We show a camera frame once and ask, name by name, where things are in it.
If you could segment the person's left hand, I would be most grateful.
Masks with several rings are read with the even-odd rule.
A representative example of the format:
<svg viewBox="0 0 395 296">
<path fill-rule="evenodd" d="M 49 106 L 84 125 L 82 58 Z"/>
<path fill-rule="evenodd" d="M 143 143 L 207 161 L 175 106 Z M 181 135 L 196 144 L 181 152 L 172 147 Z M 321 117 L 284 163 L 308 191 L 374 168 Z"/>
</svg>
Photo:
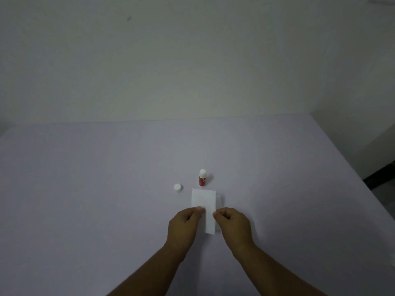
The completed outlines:
<svg viewBox="0 0 395 296">
<path fill-rule="evenodd" d="M 186 255 L 191 248 L 199 221 L 183 221 L 182 211 L 179 211 L 168 224 L 166 245 L 177 253 Z"/>
</svg>

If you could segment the person's right hand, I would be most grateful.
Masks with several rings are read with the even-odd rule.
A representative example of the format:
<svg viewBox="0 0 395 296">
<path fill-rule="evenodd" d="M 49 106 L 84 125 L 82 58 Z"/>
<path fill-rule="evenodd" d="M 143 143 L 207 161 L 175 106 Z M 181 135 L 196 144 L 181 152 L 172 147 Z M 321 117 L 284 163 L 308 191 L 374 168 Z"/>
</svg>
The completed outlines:
<svg viewBox="0 0 395 296">
<path fill-rule="evenodd" d="M 232 218 L 218 224 L 227 246 L 235 256 L 254 246 L 251 224 L 243 213 L 232 208 Z"/>
</svg>

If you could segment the person's right forearm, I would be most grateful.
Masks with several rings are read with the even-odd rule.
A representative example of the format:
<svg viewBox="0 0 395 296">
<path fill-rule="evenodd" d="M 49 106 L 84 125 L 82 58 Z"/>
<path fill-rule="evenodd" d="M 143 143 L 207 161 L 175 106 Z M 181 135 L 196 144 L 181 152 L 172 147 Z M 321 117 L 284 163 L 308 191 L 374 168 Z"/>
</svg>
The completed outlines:
<svg viewBox="0 0 395 296">
<path fill-rule="evenodd" d="M 254 243 L 242 244 L 232 254 L 261 296 L 327 296 Z"/>
</svg>

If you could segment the person's left forearm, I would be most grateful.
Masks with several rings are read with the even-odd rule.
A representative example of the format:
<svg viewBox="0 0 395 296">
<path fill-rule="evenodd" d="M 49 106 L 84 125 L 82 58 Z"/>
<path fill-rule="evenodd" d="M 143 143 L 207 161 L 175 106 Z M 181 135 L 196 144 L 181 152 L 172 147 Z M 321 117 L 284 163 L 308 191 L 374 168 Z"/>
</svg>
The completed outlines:
<svg viewBox="0 0 395 296">
<path fill-rule="evenodd" d="M 191 245 L 166 241 L 163 247 L 107 296 L 165 296 Z"/>
</svg>

